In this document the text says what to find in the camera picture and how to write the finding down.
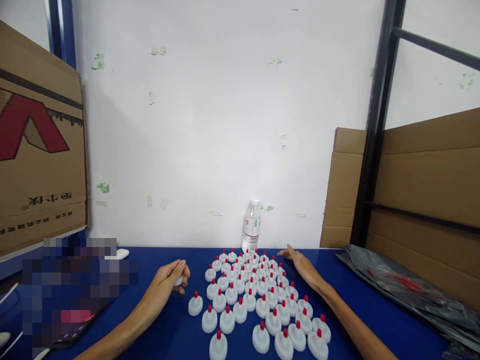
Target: hand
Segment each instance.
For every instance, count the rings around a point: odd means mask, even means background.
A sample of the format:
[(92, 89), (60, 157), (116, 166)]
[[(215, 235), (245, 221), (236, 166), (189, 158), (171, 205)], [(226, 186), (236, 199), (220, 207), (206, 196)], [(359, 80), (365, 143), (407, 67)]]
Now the hand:
[[(174, 286), (181, 275), (183, 275), (181, 285)], [(175, 260), (159, 268), (129, 318), (132, 317), (136, 322), (140, 321), (142, 325), (149, 327), (163, 310), (172, 291), (178, 291), (181, 295), (185, 294), (184, 287), (187, 286), (189, 277), (190, 269), (185, 260)]]
[(278, 253), (279, 256), (286, 256), (287, 259), (293, 260), (295, 269), (305, 282), (315, 291), (322, 292), (328, 286), (323, 277), (320, 276), (317, 269), (314, 268), (310, 260), (308, 260), (301, 252), (294, 250), (290, 244), (287, 244), (287, 249)]

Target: blue table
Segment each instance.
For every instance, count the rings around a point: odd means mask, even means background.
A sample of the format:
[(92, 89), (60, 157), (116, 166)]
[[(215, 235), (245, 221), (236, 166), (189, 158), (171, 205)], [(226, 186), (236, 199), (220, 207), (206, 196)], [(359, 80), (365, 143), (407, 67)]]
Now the blue table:
[[(176, 259), (185, 259), (191, 271), (185, 289), (186, 295), (172, 293), (156, 321), (119, 356), (119, 359), (209, 359), (209, 344), (214, 333), (205, 334), (202, 331), (201, 315), (192, 317), (188, 314), (187, 308), (195, 290), (203, 297), (204, 310), (212, 303), (206, 296), (208, 283), (205, 281), (205, 270), (215, 256), (221, 253), (221, 249), (164, 247), (127, 247), (127, 249), (130, 250), (129, 259), (139, 259), (138, 285), (130, 286), (110, 303), (74, 346), (55, 349), (46, 359), (73, 359), (108, 334), (130, 314), (158, 268)], [(267, 249), (267, 256), (271, 258), (277, 251)], [(356, 277), (336, 258), (335, 254), (342, 251), (344, 250), (301, 250), (323, 278), (399, 359), (439, 359), (439, 353), (447, 348), (448, 342)], [(277, 262), (283, 262), (286, 277), (295, 282), (300, 298), (308, 295), (313, 315), (319, 317), (320, 314), (325, 314), (326, 323), (331, 329), (328, 358), (361, 359), (353, 342), (328, 305), (299, 277), (290, 260), (279, 258), (277, 256)], [(22, 326), (21, 294), (22, 286), (19, 286), (18, 291), (12, 293), (0, 306), (1, 331), (11, 331), (13, 338), (21, 331)], [(270, 337), (270, 349), (266, 355), (258, 354), (252, 345), (252, 330), (260, 321), (255, 312), (249, 312), (245, 323), (235, 325), (233, 332), (226, 336), (227, 359), (278, 359), (273, 337)], [(6, 359), (31, 358), (31, 344), (22, 340), (25, 339), (19, 340)], [(308, 347), (303, 352), (295, 351), (293, 358), (314, 359)]]

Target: person's left hand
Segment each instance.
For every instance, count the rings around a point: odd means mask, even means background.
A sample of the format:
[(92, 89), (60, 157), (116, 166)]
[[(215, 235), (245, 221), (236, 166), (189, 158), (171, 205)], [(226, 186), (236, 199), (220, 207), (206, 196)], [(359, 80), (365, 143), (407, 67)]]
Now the person's left hand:
[[(182, 284), (174, 286), (181, 275), (183, 275)], [(129, 318), (135, 318), (136, 322), (149, 327), (163, 310), (172, 291), (177, 291), (182, 295), (185, 294), (184, 287), (187, 286), (189, 277), (190, 269), (185, 260), (175, 260), (159, 268)]]

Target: cardboard box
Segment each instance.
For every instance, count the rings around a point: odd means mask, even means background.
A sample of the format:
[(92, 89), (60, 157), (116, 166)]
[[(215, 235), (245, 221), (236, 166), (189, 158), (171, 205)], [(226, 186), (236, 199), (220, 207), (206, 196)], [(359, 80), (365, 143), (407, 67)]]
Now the cardboard box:
[(350, 243), (366, 138), (366, 130), (336, 129), (321, 248), (344, 248)]
[(80, 75), (0, 21), (0, 256), (86, 224)]

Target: person's right hand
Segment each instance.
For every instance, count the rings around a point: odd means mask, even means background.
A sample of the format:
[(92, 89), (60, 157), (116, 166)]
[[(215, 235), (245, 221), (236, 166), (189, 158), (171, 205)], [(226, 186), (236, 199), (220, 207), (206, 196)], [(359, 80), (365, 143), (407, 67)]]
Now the person's right hand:
[(287, 249), (278, 253), (279, 256), (286, 256), (287, 259), (293, 260), (295, 269), (310, 287), (316, 291), (322, 291), (325, 285), (328, 285), (319, 272), (314, 268), (310, 260), (308, 260), (301, 252), (296, 251), (290, 244)]

